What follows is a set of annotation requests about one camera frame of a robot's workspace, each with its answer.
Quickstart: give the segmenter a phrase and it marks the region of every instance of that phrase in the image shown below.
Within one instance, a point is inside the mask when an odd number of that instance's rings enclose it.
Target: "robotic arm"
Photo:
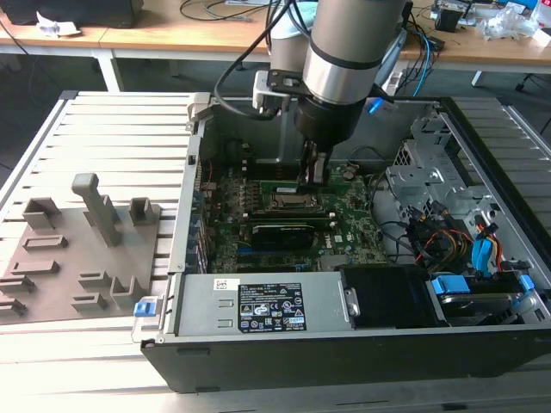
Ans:
[[[273,66],[257,73],[253,105],[261,112],[286,110],[298,96],[294,123],[305,140],[300,184],[326,182],[333,146],[352,135],[367,97],[385,95],[374,81],[405,2],[319,0],[302,73]],[[274,61],[296,59],[272,54]]]

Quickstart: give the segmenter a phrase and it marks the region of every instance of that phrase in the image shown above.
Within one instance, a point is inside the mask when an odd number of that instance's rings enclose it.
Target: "small black box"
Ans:
[[[463,12],[459,10],[441,9],[438,11],[434,27],[441,32],[454,33],[462,15]]]
[[[356,329],[438,327],[425,269],[415,265],[362,264],[340,267],[345,293],[354,289]]]
[[[46,19],[131,28],[144,0],[0,0],[12,24],[35,24],[38,11]]]

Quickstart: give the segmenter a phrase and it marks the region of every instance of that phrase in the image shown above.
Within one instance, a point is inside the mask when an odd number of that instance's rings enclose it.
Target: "motherboard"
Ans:
[[[386,261],[356,165],[331,166],[328,186],[317,188],[271,170],[229,168],[209,184],[209,273],[332,271]]]

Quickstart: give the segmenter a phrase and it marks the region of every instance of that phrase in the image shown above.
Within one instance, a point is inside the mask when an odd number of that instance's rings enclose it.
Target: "white label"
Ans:
[[[215,278],[214,290],[238,291],[239,278]]]
[[[278,194],[296,194],[296,188],[283,188],[279,187],[275,189]]]

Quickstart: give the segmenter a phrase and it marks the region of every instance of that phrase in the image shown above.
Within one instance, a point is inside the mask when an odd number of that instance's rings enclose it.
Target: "sticker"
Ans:
[[[306,330],[304,297],[299,282],[246,284],[236,289],[239,290],[238,328],[242,333]]]
[[[238,291],[239,278],[215,278],[214,290]]]
[[[277,194],[296,194],[296,188],[283,188],[279,187],[275,189]]]

